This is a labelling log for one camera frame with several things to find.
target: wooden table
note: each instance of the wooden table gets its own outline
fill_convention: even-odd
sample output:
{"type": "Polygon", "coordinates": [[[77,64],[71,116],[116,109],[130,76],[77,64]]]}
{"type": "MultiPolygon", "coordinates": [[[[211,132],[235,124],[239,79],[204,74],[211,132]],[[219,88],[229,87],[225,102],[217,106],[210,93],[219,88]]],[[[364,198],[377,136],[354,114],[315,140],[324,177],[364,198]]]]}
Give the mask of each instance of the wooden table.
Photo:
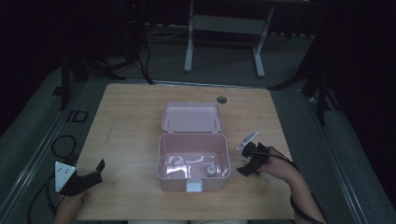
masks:
{"type": "Polygon", "coordinates": [[[276,109],[267,90],[203,86],[110,84],[106,88],[78,160],[78,174],[92,172],[101,159],[103,183],[90,189],[78,214],[82,220],[195,220],[293,218],[289,186],[267,174],[244,177],[235,169],[248,161],[236,147],[253,140],[290,158],[276,109]],[[157,176],[163,105],[171,101],[220,104],[231,175],[221,191],[162,191],[157,176]]]}

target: metal bar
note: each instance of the metal bar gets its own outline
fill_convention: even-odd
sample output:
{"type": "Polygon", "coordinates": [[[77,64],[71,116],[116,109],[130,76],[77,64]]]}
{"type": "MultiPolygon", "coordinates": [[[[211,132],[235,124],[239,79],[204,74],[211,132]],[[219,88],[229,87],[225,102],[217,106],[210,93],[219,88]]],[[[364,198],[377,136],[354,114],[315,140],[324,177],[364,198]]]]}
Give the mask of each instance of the metal bar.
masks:
{"type": "MultiPolygon", "coordinates": [[[[314,108],[314,100],[310,98],[307,100],[309,112],[313,117],[316,117],[316,111],[314,108]]],[[[344,193],[344,197],[346,198],[346,203],[349,206],[349,210],[351,212],[352,217],[354,218],[356,223],[368,223],[366,216],[364,215],[359,200],[356,196],[355,190],[349,182],[347,174],[343,168],[343,164],[341,163],[336,151],[335,147],[332,144],[332,139],[327,131],[327,129],[320,125],[319,122],[316,122],[318,128],[321,130],[324,137],[324,144],[327,148],[326,152],[329,156],[329,161],[331,162],[332,168],[334,170],[335,176],[340,185],[341,191],[344,193]]]]}
{"type": "Polygon", "coordinates": [[[32,156],[32,159],[30,159],[29,162],[24,166],[0,207],[0,223],[7,223],[7,220],[14,211],[15,206],[21,200],[24,192],[27,190],[33,178],[35,177],[35,173],[37,172],[41,162],[44,159],[44,156],[46,155],[47,147],[50,146],[51,141],[58,134],[63,125],[63,121],[66,118],[66,115],[69,114],[71,106],[81,93],[82,89],[83,87],[77,87],[77,90],[72,95],[65,111],[60,112],[60,114],[56,117],[55,121],[52,123],[37,150],[35,151],[35,154],[32,156]]]}

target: metal stand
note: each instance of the metal stand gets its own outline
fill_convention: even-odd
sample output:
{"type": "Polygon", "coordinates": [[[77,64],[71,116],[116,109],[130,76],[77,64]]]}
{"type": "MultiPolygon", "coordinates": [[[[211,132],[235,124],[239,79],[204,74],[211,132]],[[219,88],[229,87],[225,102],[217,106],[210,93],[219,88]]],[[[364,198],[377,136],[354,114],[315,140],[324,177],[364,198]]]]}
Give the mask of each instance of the metal stand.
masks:
{"type": "Polygon", "coordinates": [[[262,66],[262,46],[265,37],[267,36],[268,28],[272,16],[274,14],[274,7],[268,9],[266,20],[251,20],[239,19],[229,17],[216,17],[206,15],[196,15],[193,9],[194,1],[190,0],[190,19],[189,19],[189,43],[187,45],[186,60],[184,62],[184,71],[190,72],[192,66],[193,42],[192,31],[207,30],[218,32],[229,32],[248,35],[260,35],[260,41],[257,47],[253,48],[253,57],[256,64],[257,76],[264,77],[264,69],[262,66]]]}

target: forearm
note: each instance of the forearm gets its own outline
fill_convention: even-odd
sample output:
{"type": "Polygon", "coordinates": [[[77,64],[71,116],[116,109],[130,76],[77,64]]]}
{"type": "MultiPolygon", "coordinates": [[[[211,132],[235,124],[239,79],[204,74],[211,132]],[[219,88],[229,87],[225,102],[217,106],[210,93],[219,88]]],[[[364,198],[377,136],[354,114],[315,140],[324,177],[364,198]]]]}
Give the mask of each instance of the forearm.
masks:
{"type": "MultiPolygon", "coordinates": [[[[297,207],[313,219],[326,223],[326,220],[318,208],[318,205],[315,202],[304,178],[298,174],[291,179],[288,184],[290,186],[291,198],[294,200],[297,207]]],[[[297,215],[295,215],[295,221],[298,224],[310,223],[297,215]]]]}

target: white bracket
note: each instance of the white bracket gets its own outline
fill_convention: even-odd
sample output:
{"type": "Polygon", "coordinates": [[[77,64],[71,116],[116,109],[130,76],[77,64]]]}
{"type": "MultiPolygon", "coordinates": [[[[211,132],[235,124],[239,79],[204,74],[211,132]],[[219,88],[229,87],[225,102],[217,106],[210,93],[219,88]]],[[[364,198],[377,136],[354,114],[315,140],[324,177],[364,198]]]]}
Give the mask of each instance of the white bracket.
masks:
{"type": "Polygon", "coordinates": [[[256,137],[256,135],[258,133],[259,133],[259,131],[254,131],[254,133],[245,137],[244,140],[242,141],[241,145],[239,145],[239,147],[237,147],[236,149],[238,149],[238,150],[243,149],[251,140],[253,140],[254,137],[256,137]]]}
{"type": "Polygon", "coordinates": [[[59,192],[76,171],[76,167],[55,162],[55,191],[59,192]]]}

